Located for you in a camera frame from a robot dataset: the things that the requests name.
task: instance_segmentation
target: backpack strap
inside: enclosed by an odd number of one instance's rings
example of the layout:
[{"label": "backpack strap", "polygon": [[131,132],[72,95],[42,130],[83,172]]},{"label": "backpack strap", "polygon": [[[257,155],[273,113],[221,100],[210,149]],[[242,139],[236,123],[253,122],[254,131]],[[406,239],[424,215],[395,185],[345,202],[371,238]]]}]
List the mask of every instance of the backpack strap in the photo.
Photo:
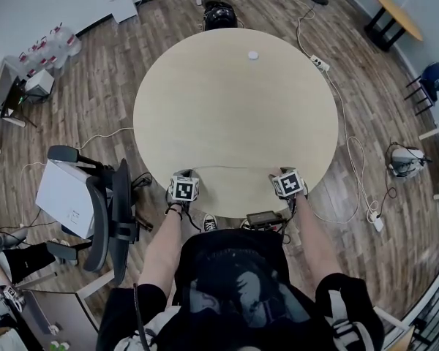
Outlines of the backpack strap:
[{"label": "backpack strap", "polygon": [[366,351],[374,351],[371,336],[360,322],[350,322],[346,305],[340,291],[329,290],[331,315],[325,317],[334,331],[334,344],[339,351],[347,350],[349,344],[362,341]]}]

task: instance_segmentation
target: black office chair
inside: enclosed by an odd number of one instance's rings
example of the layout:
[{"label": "black office chair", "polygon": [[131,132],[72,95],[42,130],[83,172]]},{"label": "black office chair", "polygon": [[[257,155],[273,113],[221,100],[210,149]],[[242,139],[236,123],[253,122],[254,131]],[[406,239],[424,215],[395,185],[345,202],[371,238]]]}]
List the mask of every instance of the black office chair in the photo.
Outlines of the black office chair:
[{"label": "black office chair", "polygon": [[[120,285],[125,276],[129,244],[138,241],[140,231],[140,223],[132,215],[136,195],[132,190],[127,161],[122,159],[118,170],[114,170],[111,166],[81,156],[76,148],[68,146],[50,147],[48,159],[93,165],[79,168],[91,175],[86,179],[86,188],[94,210],[94,234],[90,242],[64,246],[49,241],[48,251],[65,260],[76,260],[80,250],[91,247],[83,265],[83,269],[89,272],[97,272],[103,267],[109,251],[115,283]],[[107,189],[112,191],[110,198]],[[62,230],[71,233],[64,225]]]}]

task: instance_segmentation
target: power outlet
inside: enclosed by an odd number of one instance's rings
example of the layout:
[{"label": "power outlet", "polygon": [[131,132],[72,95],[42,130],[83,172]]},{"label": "power outlet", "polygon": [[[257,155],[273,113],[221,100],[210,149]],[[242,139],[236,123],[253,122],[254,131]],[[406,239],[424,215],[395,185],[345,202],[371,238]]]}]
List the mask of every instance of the power outlet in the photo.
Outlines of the power outlet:
[{"label": "power outlet", "polygon": [[310,61],[318,68],[322,69],[324,72],[328,72],[330,70],[330,65],[328,65],[326,62],[320,60],[316,55],[312,55],[310,58]]}]

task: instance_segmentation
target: black table base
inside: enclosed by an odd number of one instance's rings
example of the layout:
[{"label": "black table base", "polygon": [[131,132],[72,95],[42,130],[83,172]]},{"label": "black table base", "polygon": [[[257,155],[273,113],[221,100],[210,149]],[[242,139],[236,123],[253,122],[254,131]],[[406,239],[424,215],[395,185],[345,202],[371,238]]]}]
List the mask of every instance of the black table base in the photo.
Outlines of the black table base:
[{"label": "black table base", "polygon": [[386,40],[384,35],[395,24],[395,19],[392,18],[382,30],[375,28],[375,24],[380,20],[385,11],[385,8],[381,8],[371,22],[364,27],[364,30],[371,39],[371,42],[377,45],[381,50],[388,52],[390,47],[405,33],[405,29],[401,28],[390,40]]}]

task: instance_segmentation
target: round table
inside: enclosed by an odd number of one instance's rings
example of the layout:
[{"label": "round table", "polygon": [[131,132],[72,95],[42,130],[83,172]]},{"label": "round table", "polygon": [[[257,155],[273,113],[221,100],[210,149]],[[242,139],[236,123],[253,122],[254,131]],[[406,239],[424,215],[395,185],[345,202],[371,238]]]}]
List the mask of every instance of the round table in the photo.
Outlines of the round table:
[{"label": "round table", "polygon": [[286,208],[268,178],[273,168],[295,167],[311,190],[338,137],[319,70],[287,42],[248,29],[206,31],[167,50],[140,85],[133,124],[165,189],[176,171],[194,169],[192,207],[233,218]]}]

